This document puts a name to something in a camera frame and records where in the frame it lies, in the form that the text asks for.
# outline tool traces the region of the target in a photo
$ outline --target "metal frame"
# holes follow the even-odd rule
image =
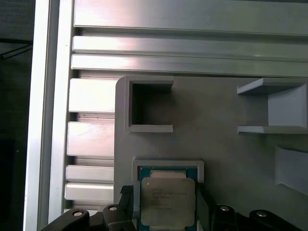
[[[75,26],[307,35],[307,11],[263,1],[76,0]]]
[[[158,73],[306,77],[307,63],[224,58],[73,54],[72,68]]]
[[[113,184],[69,182],[65,186],[64,196],[66,200],[70,201],[85,201],[90,197],[93,201],[105,201],[106,204],[112,204],[114,200],[113,191]]]
[[[48,224],[59,0],[36,1],[26,162],[25,231]]]
[[[209,33],[194,38],[184,35],[159,36],[88,32],[87,36],[74,36],[74,53],[86,54],[128,54],[173,57],[206,57],[238,60],[266,60],[307,62],[306,44],[283,43],[279,40],[268,43],[262,39],[248,37],[230,38]]]
[[[68,89],[73,35],[74,0],[60,0],[57,62],[55,70],[52,124],[49,223],[64,211],[66,138],[68,123]]]

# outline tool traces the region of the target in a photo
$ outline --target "bolt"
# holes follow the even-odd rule
[[[115,210],[117,210],[117,207],[114,207],[114,206],[113,206],[113,207],[110,207],[109,210],[115,211]]]
[[[74,215],[75,217],[79,217],[79,216],[82,215],[82,212],[75,212],[75,213],[73,213],[73,215]]]
[[[258,215],[259,217],[262,217],[262,218],[264,218],[264,217],[267,216],[266,213],[264,213],[264,212],[257,212],[257,215]]]
[[[220,209],[221,209],[222,211],[224,211],[224,212],[229,211],[229,207],[227,207],[227,206],[222,206],[222,207],[220,207]]]

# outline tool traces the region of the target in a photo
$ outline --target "gray plastic bracket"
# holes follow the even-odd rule
[[[308,195],[308,153],[276,147],[275,183]]]
[[[151,124],[147,120],[146,96],[155,97],[171,92],[173,77],[126,76],[125,77],[125,118],[127,132],[173,132],[172,125]]]
[[[266,110],[261,119],[266,124],[238,126],[238,133],[308,134],[308,81],[290,78],[262,78],[237,88],[238,95],[250,96],[250,107]],[[267,97],[258,105],[258,97]]]

